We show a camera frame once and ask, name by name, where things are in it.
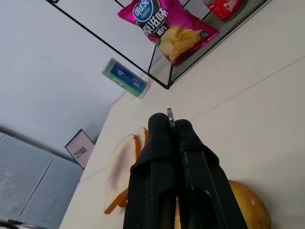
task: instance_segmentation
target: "gray pegboard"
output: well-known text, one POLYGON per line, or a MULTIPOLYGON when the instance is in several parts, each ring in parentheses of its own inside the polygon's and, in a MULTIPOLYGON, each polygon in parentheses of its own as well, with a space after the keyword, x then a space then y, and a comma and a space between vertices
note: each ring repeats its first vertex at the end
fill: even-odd
POLYGON ((58 229, 82 172, 79 165, 55 157, 19 221, 47 229, 58 229))
POLYGON ((3 135, 0 138, 0 216, 18 220, 53 155, 3 135))

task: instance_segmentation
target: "black wire basket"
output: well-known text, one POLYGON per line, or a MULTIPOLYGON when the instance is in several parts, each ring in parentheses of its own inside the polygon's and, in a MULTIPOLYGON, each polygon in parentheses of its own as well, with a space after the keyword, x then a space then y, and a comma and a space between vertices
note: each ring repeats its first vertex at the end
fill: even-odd
POLYGON ((222 21, 212 12, 203 19, 208 25, 219 31, 218 36, 209 41, 202 48, 188 53, 182 62, 173 67, 165 58, 158 47, 155 47, 152 60, 148 69, 148 75, 162 87, 169 89, 181 76, 191 69, 197 62, 205 57, 210 51, 216 48, 222 41, 230 36, 236 29, 256 14, 271 0, 245 0, 244 6, 229 21, 222 21))

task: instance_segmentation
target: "potato chip bag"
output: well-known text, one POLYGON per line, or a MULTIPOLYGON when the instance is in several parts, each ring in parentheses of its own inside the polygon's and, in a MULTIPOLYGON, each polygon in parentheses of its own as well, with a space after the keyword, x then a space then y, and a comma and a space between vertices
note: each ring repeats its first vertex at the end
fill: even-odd
POLYGON ((139 26, 174 66, 218 34, 184 11, 179 0, 133 0, 118 15, 139 26))

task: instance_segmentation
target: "picture frame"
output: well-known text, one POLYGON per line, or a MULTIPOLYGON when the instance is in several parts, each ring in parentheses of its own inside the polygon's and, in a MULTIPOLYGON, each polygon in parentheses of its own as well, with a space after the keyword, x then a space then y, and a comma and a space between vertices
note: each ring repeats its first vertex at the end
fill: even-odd
POLYGON ((74 158, 82 169, 86 168, 91 153, 94 149, 94 143, 88 135, 80 129, 76 135, 65 145, 66 150, 74 158))

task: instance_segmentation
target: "countertop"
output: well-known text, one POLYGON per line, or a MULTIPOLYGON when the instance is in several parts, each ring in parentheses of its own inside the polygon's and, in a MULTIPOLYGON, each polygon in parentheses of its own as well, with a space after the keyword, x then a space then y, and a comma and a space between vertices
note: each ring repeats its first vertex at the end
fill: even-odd
POLYGON ((188 119, 229 179, 250 186, 276 229, 305 227, 305 1, 274 0, 169 90, 151 82, 142 100, 111 108, 61 229, 121 229, 104 215, 113 150, 157 112, 188 119))

